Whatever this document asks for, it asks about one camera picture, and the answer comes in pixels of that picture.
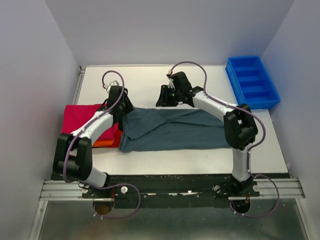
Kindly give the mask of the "grey-blue t shirt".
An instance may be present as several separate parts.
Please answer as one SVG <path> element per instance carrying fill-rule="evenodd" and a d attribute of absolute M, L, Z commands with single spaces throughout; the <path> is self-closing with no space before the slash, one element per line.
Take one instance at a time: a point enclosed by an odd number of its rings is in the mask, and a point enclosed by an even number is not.
<path fill-rule="evenodd" d="M 122 153 L 230 148 L 223 122 L 200 109 L 137 107 L 122 127 Z"/>

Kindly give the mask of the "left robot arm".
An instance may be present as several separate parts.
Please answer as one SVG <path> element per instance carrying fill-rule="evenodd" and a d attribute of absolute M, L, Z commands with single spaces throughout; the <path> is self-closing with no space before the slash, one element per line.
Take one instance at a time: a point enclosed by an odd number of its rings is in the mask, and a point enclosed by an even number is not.
<path fill-rule="evenodd" d="M 111 86 L 108 98 L 99 106 L 92 118 L 72 133 L 61 133 L 57 139 L 53 172 L 63 176 L 65 182 L 82 181 L 93 187 L 101 198 L 107 197 L 111 185 L 107 174 L 93 167 L 93 144 L 107 130 L 120 124 L 123 117 L 134 110 L 128 90 Z"/>

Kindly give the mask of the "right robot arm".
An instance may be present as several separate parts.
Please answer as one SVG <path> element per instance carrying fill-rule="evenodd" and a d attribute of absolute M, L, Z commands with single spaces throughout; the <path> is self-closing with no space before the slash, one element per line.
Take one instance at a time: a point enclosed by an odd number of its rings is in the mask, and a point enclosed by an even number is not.
<path fill-rule="evenodd" d="M 223 122 L 226 142 L 232 148 L 230 191 L 241 196 L 253 180 L 249 173 L 249 148 L 256 140 L 258 127 L 247 104 L 234 105 L 206 95 L 204 88 L 192 87 L 182 71 L 166 75 L 169 84 L 162 85 L 156 107 L 176 107 L 186 104 L 203 110 Z"/>

